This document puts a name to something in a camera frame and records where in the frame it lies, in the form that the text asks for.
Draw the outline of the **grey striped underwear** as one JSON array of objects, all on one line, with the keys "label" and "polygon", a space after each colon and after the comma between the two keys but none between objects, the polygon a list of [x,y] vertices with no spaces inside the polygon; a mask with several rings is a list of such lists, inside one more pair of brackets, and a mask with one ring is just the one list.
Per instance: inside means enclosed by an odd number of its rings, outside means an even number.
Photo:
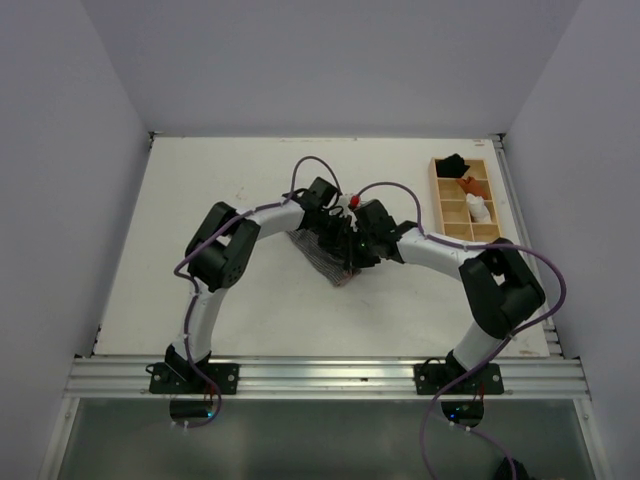
[{"label": "grey striped underwear", "polygon": [[288,231],[286,235],[311,266],[333,287],[342,287],[361,274],[361,269],[346,267],[343,260],[322,250],[315,233],[296,230]]}]

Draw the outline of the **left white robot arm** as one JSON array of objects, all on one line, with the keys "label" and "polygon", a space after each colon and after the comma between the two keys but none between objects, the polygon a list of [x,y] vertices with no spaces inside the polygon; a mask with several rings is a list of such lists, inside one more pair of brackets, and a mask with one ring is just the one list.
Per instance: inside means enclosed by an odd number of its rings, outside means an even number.
[{"label": "left white robot arm", "polygon": [[222,390],[224,381],[209,363],[213,328],[225,295],[244,275],[258,241],[286,234],[334,286],[357,275],[348,204],[339,184],[321,177],[252,209],[214,204],[174,269],[175,276],[190,283],[191,298],[178,339],[153,368],[154,384],[187,393]]}]

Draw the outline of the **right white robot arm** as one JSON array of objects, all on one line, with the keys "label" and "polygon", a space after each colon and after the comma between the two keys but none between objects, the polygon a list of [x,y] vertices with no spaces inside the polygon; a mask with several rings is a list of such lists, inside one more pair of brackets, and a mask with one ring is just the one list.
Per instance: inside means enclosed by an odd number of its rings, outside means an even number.
[{"label": "right white robot arm", "polygon": [[438,389],[468,392],[481,380],[481,362],[546,301],[535,275],[509,240],[463,244],[421,232],[414,222],[395,222],[378,200],[349,201],[356,251],[369,265],[380,260],[421,266],[459,280],[473,322],[442,364],[425,362],[417,377]]}]

